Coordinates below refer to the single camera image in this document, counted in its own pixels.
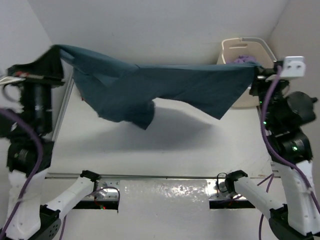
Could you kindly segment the teal t shirt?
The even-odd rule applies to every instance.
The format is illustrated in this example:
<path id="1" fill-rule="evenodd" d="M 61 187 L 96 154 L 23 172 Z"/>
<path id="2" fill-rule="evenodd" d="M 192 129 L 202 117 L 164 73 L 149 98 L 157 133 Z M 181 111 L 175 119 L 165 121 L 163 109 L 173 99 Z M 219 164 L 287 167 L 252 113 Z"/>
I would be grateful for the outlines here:
<path id="1" fill-rule="evenodd" d="M 221 119 L 215 105 L 215 65 L 129 64 L 105 54 L 60 45 L 60 57 L 73 67 L 81 97 L 104 119 L 147 129 L 155 116 L 156 98 L 180 101 Z"/>

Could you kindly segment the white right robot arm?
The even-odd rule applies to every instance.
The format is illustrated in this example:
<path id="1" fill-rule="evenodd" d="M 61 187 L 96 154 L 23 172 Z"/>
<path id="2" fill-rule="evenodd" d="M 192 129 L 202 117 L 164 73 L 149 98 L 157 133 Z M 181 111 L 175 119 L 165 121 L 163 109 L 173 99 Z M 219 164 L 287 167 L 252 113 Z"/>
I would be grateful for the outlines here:
<path id="1" fill-rule="evenodd" d="M 279 240 L 312 240 L 320 234 L 320 204 L 313 182 L 313 153 L 302 126 L 316 119 L 317 98 L 304 92 L 283 94 L 289 78 L 301 77 L 292 66 L 278 63 L 258 68 L 250 94 L 260 106 L 260 128 L 267 151 L 281 179 L 286 201 L 279 202 L 242 170 L 225 175 L 217 192 L 231 202 L 246 198 L 268 221 Z"/>

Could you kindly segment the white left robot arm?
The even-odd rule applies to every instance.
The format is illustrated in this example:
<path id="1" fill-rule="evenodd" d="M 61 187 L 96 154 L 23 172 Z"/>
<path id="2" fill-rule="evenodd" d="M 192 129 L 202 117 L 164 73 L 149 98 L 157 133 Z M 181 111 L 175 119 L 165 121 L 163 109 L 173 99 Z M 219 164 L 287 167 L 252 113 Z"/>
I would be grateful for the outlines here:
<path id="1" fill-rule="evenodd" d="M 42 204 L 43 184 L 52 162 L 54 141 L 52 89 L 62 86 L 60 48 L 52 46 L 38 59 L 15 64 L 2 77 L 2 88 L 20 91 L 21 112 L 0 110 L 0 136 L 9 140 L 6 166 L 10 183 L 8 212 L 1 229 L 3 240 L 51 240 L 62 220 L 98 186 L 100 175 L 84 170 L 67 190 Z"/>

